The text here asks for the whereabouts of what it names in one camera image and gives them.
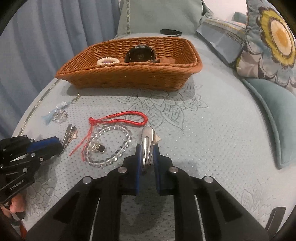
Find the metal screw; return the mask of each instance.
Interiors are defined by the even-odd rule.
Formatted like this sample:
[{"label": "metal screw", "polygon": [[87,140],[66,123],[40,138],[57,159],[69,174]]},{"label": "metal screw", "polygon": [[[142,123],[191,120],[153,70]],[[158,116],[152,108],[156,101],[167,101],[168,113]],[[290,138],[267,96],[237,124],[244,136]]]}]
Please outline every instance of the metal screw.
[{"label": "metal screw", "polygon": [[91,177],[84,177],[84,178],[82,179],[82,182],[83,182],[84,184],[90,184],[90,183],[91,183]]},{"label": "metal screw", "polygon": [[178,168],[177,167],[170,167],[169,171],[171,173],[177,173],[178,172]]},{"label": "metal screw", "polygon": [[118,168],[119,173],[126,173],[126,171],[127,171],[126,167],[119,167]]},{"label": "metal screw", "polygon": [[210,177],[210,176],[206,176],[206,177],[205,177],[205,182],[206,182],[206,183],[212,183],[212,182],[213,182],[213,178]]}]

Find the red cord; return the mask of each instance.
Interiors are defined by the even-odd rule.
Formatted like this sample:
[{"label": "red cord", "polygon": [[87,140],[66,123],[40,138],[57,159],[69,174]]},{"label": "red cord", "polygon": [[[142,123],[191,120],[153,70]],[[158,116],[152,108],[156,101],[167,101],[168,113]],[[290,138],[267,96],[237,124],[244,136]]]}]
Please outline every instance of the red cord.
[{"label": "red cord", "polygon": [[[141,116],[143,118],[142,122],[136,122],[136,121],[132,121],[132,120],[125,120],[125,119],[113,119],[113,120],[107,120],[107,119],[111,119],[111,118],[115,118],[115,117],[119,117],[119,116],[123,116],[123,115],[138,115]],[[93,132],[93,128],[95,124],[113,124],[113,123],[126,123],[132,126],[144,126],[147,124],[148,122],[148,117],[139,111],[124,111],[124,112],[120,112],[120,113],[116,113],[116,114],[112,114],[112,115],[108,115],[99,119],[94,119],[92,117],[89,118],[89,124],[91,125],[89,128],[89,131],[87,132],[87,135],[82,139],[82,141],[74,148],[74,150],[70,153],[69,156],[71,156],[84,142],[86,139],[89,139],[91,137],[91,134]]]}]

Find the curtain fold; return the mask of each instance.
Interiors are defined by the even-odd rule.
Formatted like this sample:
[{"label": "curtain fold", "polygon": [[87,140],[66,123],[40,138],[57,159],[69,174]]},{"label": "curtain fold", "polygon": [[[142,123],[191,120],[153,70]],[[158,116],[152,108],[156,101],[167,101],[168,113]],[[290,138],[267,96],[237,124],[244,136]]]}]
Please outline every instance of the curtain fold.
[{"label": "curtain fold", "polygon": [[28,0],[0,36],[0,139],[56,71],[86,47],[115,37],[118,0]]}]

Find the brown basket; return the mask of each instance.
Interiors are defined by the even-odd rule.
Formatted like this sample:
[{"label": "brown basket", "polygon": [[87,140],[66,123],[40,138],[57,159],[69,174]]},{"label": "brown basket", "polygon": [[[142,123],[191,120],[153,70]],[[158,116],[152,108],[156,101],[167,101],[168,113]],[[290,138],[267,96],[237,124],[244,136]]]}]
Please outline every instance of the brown basket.
[{"label": "brown basket", "polygon": [[[157,58],[170,63],[124,63],[126,53],[138,44],[147,44]],[[100,58],[113,57],[122,62],[100,65]],[[117,39],[92,45],[64,64],[56,78],[77,88],[138,88],[175,91],[202,69],[202,61],[193,44],[177,37],[142,37]]]}]

